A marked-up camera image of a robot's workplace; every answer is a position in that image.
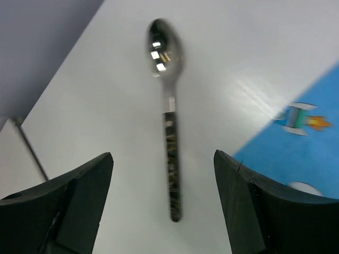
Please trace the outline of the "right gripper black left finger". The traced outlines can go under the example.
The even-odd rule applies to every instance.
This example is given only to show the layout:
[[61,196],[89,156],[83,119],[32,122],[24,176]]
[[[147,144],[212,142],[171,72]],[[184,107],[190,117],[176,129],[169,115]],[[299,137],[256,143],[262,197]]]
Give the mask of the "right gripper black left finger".
[[1,199],[1,253],[92,253],[112,172],[106,152]]

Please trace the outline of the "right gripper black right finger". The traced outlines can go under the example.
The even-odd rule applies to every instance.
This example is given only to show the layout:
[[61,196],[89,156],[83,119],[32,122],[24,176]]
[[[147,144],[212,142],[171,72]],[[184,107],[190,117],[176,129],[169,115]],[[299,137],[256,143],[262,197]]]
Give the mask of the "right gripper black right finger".
[[338,200],[293,189],[221,150],[213,158],[232,253],[338,253]]

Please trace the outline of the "blue space-print cloth napkin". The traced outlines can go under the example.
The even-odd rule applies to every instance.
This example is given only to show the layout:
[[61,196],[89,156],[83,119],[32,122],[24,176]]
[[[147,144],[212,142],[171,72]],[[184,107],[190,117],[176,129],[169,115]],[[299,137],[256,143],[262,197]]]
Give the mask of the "blue space-print cloth napkin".
[[338,65],[284,108],[234,158],[282,184],[338,198]]

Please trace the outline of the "metal spoon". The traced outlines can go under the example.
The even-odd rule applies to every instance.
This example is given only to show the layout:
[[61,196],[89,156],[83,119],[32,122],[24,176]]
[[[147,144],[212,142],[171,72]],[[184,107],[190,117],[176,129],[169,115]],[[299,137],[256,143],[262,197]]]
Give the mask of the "metal spoon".
[[154,19],[148,26],[146,49],[153,75],[162,84],[169,213],[173,222],[179,222],[182,202],[176,94],[184,69],[184,51],[177,32],[164,18]]

